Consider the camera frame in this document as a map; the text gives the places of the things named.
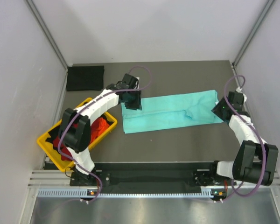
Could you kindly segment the teal t shirt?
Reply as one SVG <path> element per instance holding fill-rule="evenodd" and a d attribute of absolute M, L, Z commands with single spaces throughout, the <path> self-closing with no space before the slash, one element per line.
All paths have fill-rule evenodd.
<path fill-rule="evenodd" d="M 130 134 L 219 124 L 223 121 L 211 111 L 217 103 L 216 90 L 143 98 L 141 110 L 122 105 L 123 131 Z"/>

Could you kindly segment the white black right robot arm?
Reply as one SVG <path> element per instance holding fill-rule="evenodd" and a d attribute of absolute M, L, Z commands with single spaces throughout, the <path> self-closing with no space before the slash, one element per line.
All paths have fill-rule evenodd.
<path fill-rule="evenodd" d="M 240 148 L 234 161 L 215 161 L 211 165 L 208 173 L 209 181 L 215 185 L 220 184 L 225 178 L 258 183 L 262 173 L 263 152 L 261 145 L 265 149 L 265 171 L 261 184 L 269 186 L 273 182 L 275 173 L 278 148 L 270 145 L 264 140 L 259 140 L 255 132 L 250 115 L 243 109 L 245 97 L 243 93 L 230 91 L 227 99 L 233 111 L 222 98 L 212 109 L 223 122 L 235 133 L 239 141 Z"/>

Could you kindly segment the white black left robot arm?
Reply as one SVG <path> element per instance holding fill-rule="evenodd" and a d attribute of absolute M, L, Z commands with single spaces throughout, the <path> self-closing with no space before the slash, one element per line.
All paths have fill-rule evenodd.
<path fill-rule="evenodd" d="M 108 85 L 89 103 L 77 109 L 68 108 L 63 113 L 57 150 L 74 161 L 77 171 L 81 174 L 80 179 L 86 185 L 92 185 L 97 178 L 88 149 L 91 125 L 106 111 L 121 103 L 130 110 L 142 109 L 139 78 L 126 73 L 122 80 Z"/>

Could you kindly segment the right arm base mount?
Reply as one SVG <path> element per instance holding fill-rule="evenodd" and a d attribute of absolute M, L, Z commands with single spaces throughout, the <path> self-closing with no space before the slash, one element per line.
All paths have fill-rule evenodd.
<path fill-rule="evenodd" d="M 231 178 L 219 176 L 215 171 L 198 169 L 193 173 L 194 183 L 197 186 L 223 186 L 231 185 Z"/>

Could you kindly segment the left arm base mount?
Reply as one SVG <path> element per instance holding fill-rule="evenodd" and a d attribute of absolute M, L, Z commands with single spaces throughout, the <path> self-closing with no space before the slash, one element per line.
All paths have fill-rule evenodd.
<path fill-rule="evenodd" d="M 85 186 L 97 186 L 100 187 L 99 180 L 92 176 L 79 172 L 75 167 L 66 167 L 64 171 L 65 175 L 70 178 L 70 186 L 72 187 L 85 187 Z"/>

